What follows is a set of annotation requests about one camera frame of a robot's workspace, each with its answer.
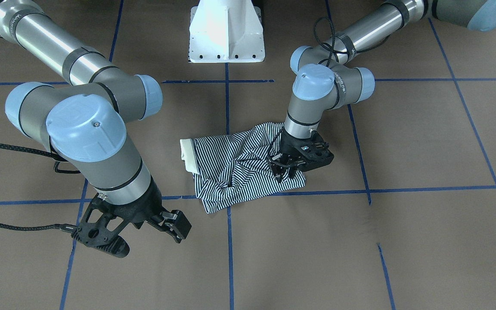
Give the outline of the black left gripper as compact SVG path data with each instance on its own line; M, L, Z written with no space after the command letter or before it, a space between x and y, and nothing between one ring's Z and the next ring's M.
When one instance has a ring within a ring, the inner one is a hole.
M301 158L298 149L304 139L298 139L286 131L282 131L279 137L278 154L267 155L266 159L273 178L281 183L285 177L293 179L296 172L307 162Z

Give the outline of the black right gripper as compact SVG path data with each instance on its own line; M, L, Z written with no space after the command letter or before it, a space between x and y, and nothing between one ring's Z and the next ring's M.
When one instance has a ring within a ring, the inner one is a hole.
M140 228L147 221L160 232L169 234L175 243L185 240L191 230L191 223L181 210L168 212L162 206L161 192L153 178L146 192L135 201L125 205L102 202L102 213L109 213Z

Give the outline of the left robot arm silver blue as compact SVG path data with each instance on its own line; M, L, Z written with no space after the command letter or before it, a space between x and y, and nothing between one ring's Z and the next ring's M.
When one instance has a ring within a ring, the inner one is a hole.
M292 53L290 66L296 75L292 96L278 152L267 155L276 181L331 163L329 144L317 132L323 112L364 101L375 90L369 69L350 68L347 63L427 16L487 32L496 28L496 0L386 0L345 30L330 23L327 40L317 39L315 47L301 46Z

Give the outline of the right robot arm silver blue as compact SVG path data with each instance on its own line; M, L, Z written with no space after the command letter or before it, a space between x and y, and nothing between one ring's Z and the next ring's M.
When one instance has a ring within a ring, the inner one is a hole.
M146 75L130 76L98 50L60 28L31 0L0 0L0 38L16 43L58 73L69 87L30 82L5 103L8 120L47 155L74 165L97 191L81 222L56 224L88 247L126 251L120 232L144 223L183 241L191 224L166 210L126 122L156 114L162 90Z

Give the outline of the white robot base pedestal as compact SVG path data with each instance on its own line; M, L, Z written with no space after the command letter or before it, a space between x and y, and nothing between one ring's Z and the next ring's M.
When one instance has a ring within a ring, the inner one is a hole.
M191 63L257 63L265 59L259 0L201 0L190 10Z

